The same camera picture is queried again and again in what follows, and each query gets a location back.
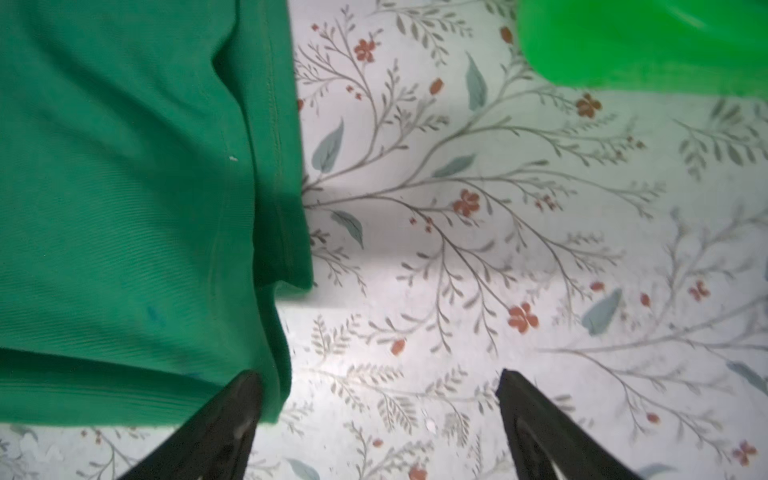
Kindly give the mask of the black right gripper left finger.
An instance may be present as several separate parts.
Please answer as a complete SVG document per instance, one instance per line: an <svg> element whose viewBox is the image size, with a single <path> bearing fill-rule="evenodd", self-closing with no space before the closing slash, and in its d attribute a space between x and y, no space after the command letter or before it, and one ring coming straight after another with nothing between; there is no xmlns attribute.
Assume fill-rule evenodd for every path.
<svg viewBox="0 0 768 480"><path fill-rule="evenodd" d="M262 412L263 386L243 371L123 480L242 480Z"/></svg>

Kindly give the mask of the green tank top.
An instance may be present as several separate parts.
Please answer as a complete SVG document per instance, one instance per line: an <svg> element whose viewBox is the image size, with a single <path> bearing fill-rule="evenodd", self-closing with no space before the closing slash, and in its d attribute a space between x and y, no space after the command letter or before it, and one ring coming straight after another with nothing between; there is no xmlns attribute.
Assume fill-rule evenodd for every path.
<svg viewBox="0 0 768 480"><path fill-rule="evenodd" d="M312 284L283 1L1 5L1 419L184 423L290 394Z"/></svg>

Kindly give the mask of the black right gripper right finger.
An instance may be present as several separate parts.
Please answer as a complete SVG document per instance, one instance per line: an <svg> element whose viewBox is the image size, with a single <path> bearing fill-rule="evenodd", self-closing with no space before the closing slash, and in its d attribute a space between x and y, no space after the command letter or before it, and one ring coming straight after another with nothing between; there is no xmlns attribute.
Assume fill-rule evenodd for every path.
<svg viewBox="0 0 768 480"><path fill-rule="evenodd" d="M640 479L521 373L503 370L496 397L519 479Z"/></svg>

